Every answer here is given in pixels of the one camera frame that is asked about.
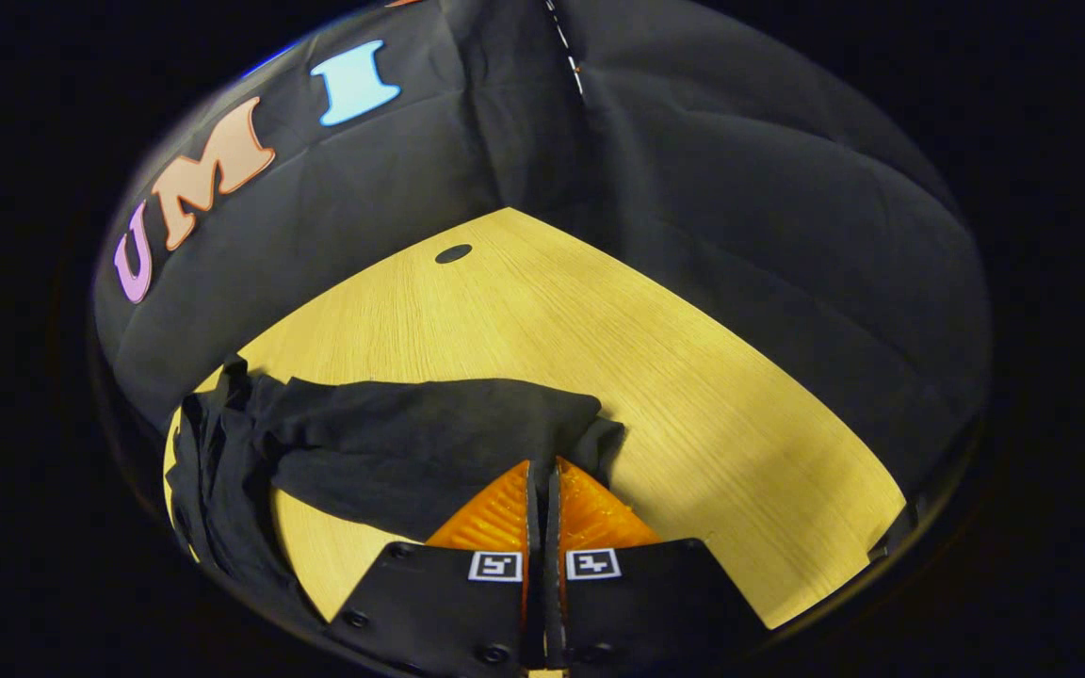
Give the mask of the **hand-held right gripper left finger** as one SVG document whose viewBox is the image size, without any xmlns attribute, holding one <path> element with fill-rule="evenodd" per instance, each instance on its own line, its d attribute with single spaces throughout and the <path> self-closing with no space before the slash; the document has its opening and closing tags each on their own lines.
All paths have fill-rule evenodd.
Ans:
<svg viewBox="0 0 1085 678">
<path fill-rule="evenodd" d="M 400 671 L 521 671 L 537 541 L 534 471 L 521 460 L 426 543 L 384 546 L 328 635 Z"/>
</svg>

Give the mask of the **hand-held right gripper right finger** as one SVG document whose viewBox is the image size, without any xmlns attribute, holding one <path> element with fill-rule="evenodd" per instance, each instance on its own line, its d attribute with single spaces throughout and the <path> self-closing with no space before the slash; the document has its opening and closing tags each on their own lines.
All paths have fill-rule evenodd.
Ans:
<svg viewBox="0 0 1085 678">
<path fill-rule="evenodd" d="M 569 460 L 547 481 L 545 664 L 561 671 L 719 671 L 768 627 L 709 546 L 663 540 Z"/>
</svg>

